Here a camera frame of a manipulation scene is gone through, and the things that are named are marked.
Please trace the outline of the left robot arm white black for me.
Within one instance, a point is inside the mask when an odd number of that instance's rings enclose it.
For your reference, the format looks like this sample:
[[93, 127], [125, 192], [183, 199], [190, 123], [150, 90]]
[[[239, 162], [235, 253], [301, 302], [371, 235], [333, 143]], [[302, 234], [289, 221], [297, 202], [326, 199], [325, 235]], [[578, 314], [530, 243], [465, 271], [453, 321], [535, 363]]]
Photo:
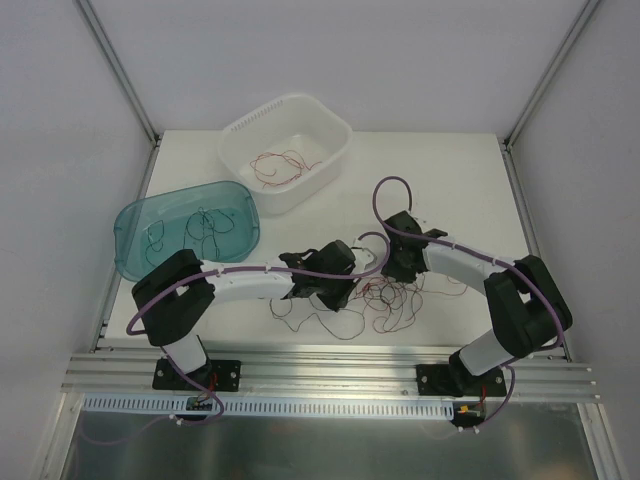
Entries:
[[142, 334], [167, 355], [157, 365], [155, 390], [235, 391], [220, 360], [211, 361], [194, 327], [214, 304], [315, 296], [332, 311], [347, 304], [368, 262], [363, 251], [335, 240], [320, 250], [283, 253], [264, 264], [226, 268], [180, 250], [132, 288]]

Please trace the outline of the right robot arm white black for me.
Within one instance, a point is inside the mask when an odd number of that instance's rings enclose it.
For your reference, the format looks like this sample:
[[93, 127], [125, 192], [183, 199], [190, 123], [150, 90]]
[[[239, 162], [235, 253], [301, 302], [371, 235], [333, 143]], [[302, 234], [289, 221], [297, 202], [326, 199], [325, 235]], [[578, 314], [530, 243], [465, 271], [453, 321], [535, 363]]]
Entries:
[[502, 260], [454, 242], [446, 232], [424, 232], [406, 211], [384, 221], [391, 253], [382, 269], [399, 283], [423, 273], [448, 276], [482, 294], [491, 328], [459, 349], [445, 365], [417, 369], [419, 386], [429, 395], [478, 394], [498, 377], [498, 368], [562, 342], [573, 317], [543, 260], [528, 255]]

